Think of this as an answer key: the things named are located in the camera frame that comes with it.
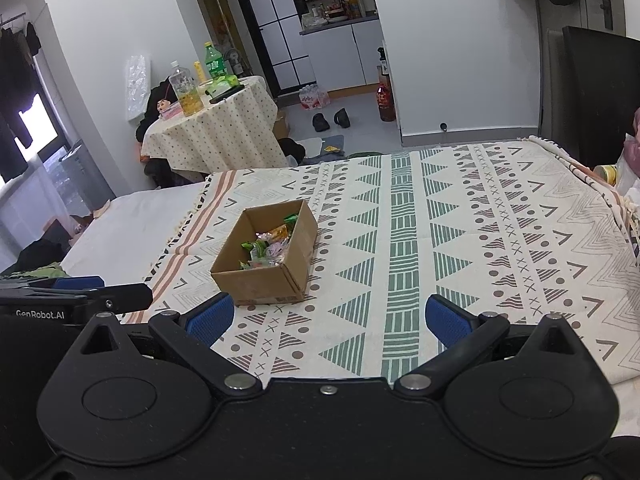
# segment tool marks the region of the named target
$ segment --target clear plastic bottle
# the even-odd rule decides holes
[[[207,41],[207,43],[204,44],[204,47],[207,53],[205,62],[211,78],[216,79],[220,76],[226,75],[225,60],[222,57],[222,54],[216,50],[210,41]]]
[[[171,63],[172,72],[169,75],[169,83],[174,87],[175,95],[180,101],[180,106],[185,117],[193,115],[204,108],[198,88],[191,79],[191,72],[188,68],[178,65],[177,61]]]

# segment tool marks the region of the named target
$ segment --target patterned bedspread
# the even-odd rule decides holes
[[[236,310],[214,349],[271,376],[389,381],[442,351],[424,304],[535,324],[559,312],[612,383],[640,375],[640,274],[615,193],[538,139],[210,176],[146,282],[141,322],[218,289],[209,269],[243,209],[308,199],[306,300]]]

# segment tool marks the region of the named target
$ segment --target black shoe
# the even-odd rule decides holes
[[[325,132],[331,127],[322,114],[315,114],[312,124],[318,133]]]
[[[338,113],[334,115],[334,123],[340,125],[343,128],[348,128],[351,126],[351,121],[349,120],[349,116],[347,115],[347,110],[344,108],[342,110],[338,110]]]

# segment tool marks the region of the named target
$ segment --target screw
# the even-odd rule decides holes
[[[408,374],[400,377],[400,384],[407,390],[426,390],[431,386],[431,379],[422,374]]]
[[[325,384],[324,386],[320,386],[320,393],[323,395],[335,395],[338,393],[338,388],[331,384]]]
[[[231,374],[225,378],[226,387],[232,390],[248,390],[254,386],[255,383],[255,377],[249,374]]]

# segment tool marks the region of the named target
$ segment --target open cardboard box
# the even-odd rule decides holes
[[[283,263],[240,270],[240,261],[249,259],[241,244],[253,242],[256,233],[284,224],[284,218],[291,214],[297,214],[298,221]],[[236,305],[298,303],[305,298],[307,271],[317,234],[318,223],[304,200],[245,209],[213,263],[211,276]]]

